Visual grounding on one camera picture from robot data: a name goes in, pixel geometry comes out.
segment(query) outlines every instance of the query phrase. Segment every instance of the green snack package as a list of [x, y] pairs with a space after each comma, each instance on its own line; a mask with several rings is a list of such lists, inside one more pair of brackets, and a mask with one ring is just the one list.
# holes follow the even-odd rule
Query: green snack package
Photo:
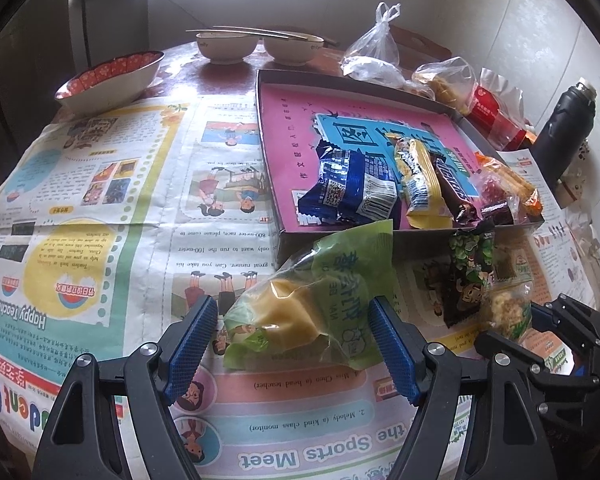
[[258, 356], [315, 358], [363, 370], [382, 361], [367, 322], [369, 301], [392, 298], [393, 223], [329, 235], [246, 290], [224, 316], [226, 368]]

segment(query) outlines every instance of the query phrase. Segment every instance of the thermos bottle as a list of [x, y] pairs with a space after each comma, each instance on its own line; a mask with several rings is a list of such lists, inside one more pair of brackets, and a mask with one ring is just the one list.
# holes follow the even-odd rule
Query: thermos bottle
[[554, 113], [531, 147], [531, 154], [551, 189], [593, 129], [596, 95], [593, 85], [580, 78], [577, 85], [560, 96]]

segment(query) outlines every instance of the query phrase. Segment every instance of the qr code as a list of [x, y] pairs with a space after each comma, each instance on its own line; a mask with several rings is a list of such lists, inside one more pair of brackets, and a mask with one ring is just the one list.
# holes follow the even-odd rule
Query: qr code
[[340, 202], [342, 202], [344, 190], [344, 184], [329, 179], [327, 183], [327, 191], [324, 193], [324, 199], [322, 200], [322, 203], [324, 205], [337, 207]]

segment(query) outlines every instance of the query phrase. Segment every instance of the blue gripper pad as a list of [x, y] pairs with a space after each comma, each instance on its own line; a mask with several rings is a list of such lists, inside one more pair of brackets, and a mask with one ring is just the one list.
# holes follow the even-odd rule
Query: blue gripper pad
[[[395, 316], [394, 322], [397, 320], [402, 323], [393, 308], [391, 306], [389, 308]], [[395, 389], [399, 394], [407, 397], [411, 404], [419, 406], [423, 393], [416, 384], [415, 363], [377, 298], [369, 303], [368, 320], [382, 358], [394, 380]]]
[[187, 392], [218, 323], [218, 305], [212, 297], [207, 296], [202, 305], [198, 303], [192, 310], [196, 307], [198, 311], [190, 311], [182, 321], [186, 323], [193, 316], [189, 329], [182, 336], [169, 362], [169, 382], [164, 395], [172, 404]]

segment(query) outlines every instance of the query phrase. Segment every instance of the white bowl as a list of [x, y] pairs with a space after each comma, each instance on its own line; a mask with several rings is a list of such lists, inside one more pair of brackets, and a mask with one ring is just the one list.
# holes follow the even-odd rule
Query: white bowl
[[300, 32], [289, 32], [296, 36], [307, 38], [303, 40], [279, 40], [278, 38], [264, 38], [264, 50], [273, 57], [273, 61], [287, 66], [302, 66], [307, 61], [311, 61], [318, 50], [324, 45], [323, 38], [313, 36], [312, 34], [302, 34]]
[[200, 54], [216, 65], [240, 63], [258, 44], [258, 37], [241, 32], [200, 32], [196, 35]]
[[154, 80], [164, 53], [152, 50], [117, 57], [69, 79], [56, 101], [76, 116], [94, 116], [129, 104]]

